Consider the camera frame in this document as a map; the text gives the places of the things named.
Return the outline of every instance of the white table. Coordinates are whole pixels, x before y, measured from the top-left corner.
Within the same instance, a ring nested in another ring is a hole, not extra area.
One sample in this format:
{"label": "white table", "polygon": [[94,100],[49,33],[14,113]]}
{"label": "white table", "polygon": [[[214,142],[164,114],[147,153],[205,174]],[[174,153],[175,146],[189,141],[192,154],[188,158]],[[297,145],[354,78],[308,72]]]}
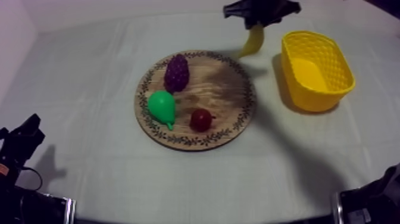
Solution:
{"label": "white table", "polygon": [[[331,113],[298,114],[280,99],[273,58],[282,35],[300,29],[335,39],[356,77]],[[186,49],[231,52],[245,39],[241,19],[218,13],[41,34],[1,105],[0,125],[12,129],[38,113],[46,139],[27,165],[43,175],[42,191],[77,199],[80,217],[120,223],[269,223],[327,214],[331,193],[377,179],[400,161],[400,40],[295,15],[267,28],[261,52],[241,61],[259,110],[237,139],[182,153],[142,132],[133,96],[154,62]],[[23,175],[20,184],[34,178]]]}

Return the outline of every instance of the banana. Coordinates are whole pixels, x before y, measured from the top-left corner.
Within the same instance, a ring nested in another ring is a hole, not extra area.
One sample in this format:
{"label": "banana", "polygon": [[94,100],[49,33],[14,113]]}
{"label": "banana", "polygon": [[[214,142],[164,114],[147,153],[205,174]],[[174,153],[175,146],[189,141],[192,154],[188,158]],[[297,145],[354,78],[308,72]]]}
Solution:
{"label": "banana", "polygon": [[257,53],[264,43],[264,27],[260,24],[254,25],[249,31],[249,38],[238,57]]}

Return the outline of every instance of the wooden plate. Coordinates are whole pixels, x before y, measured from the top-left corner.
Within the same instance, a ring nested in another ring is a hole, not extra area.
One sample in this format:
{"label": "wooden plate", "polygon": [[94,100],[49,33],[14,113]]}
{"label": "wooden plate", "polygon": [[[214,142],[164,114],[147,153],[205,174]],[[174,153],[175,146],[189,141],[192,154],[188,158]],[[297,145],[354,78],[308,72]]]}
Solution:
{"label": "wooden plate", "polygon": [[[142,129],[155,141],[175,150],[203,151],[219,147],[237,137],[249,124],[255,110],[254,88],[244,69],[233,59],[211,51],[183,51],[189,63],[190,81],[176,92],[174,130],[152,120],[147,101],[164,90],[164,74],[170,55],[144,75],[135,94],[135,115]],[[205,108],[215,117],[206,132],[189,127],[190,116]]]}

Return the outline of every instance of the plastic basket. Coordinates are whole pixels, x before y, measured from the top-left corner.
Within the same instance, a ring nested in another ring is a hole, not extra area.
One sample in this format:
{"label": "plastic basket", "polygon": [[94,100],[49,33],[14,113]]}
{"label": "plastic basket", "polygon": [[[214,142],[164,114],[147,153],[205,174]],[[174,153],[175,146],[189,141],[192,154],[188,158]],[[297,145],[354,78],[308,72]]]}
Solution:
{"label": "plastic basket", "polygon": [[355,86],[338,45],[319,33],[287,33],[282,67],[293,103],[303,110],[329,110]]}

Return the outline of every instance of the green pear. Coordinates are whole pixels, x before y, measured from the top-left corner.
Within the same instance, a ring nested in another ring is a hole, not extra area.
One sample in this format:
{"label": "green pear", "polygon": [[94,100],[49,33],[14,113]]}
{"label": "green pear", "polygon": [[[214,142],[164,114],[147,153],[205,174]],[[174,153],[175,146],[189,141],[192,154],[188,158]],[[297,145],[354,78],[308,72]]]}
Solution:
{"label": "green pear", "polygon": [[175,123],[175,99],[167,91],[156,91],[149,97],[150,113],[162,124],[173,130]]}

